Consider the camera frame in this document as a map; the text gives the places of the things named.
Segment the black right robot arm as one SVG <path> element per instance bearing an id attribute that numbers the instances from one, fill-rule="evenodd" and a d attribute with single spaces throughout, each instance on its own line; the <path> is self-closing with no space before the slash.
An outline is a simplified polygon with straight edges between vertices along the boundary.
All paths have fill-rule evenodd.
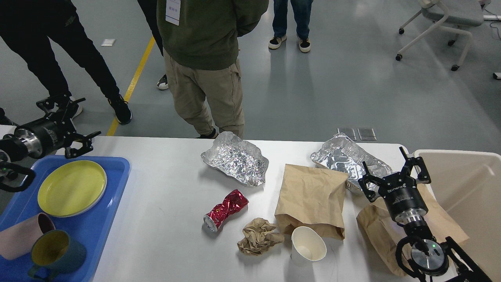
<path id="1" fill-rule="evenodd" d="M 453 282 L 489 282 L 488 275 L 467 255 L 450 236 L 439 243 L 431 232 L 425 216 L 428 207 L 418 190 L 418 184 L 431 183 L 424 159 L 408 155 L 400 147 L 405 163 L 401 171 L 383 178 L 372 175 L 366 162 L 364 174 L 358 183 L 369 202 L 382 198 L 390 218 L 405 231 L 396 245 L 396 262 L 406 274 L 418 278 L 438 277 L 449 269 L 449 260 L 458 275 Z"/>

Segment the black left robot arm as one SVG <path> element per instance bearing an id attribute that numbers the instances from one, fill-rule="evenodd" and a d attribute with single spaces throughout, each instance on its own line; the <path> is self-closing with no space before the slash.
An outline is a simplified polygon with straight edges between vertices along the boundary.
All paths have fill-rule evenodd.
<path id="1" fill-rule="evenodd" d="M 79 103 L 85 98 L 71 100 L 66 95 L 51 96 L 36 103 L 44 111 L 42 118 L 17 126 L 13 134 L 6 134 L 0 141 L 1 172 L 14 172 L 15 175 L 25 175 L 18 187 L 1 183 L 2 190 L 7 192 L 25 191 L 36 174 L 30 168 L 16 164 L 27 157 L 41 159 L 50 152 L 61 148 L 65 157 L 73 159 L 93 150 L 92 141 L 100 131 L 87 136 L 77 133 L 72 118 L 77 112 Z"/>

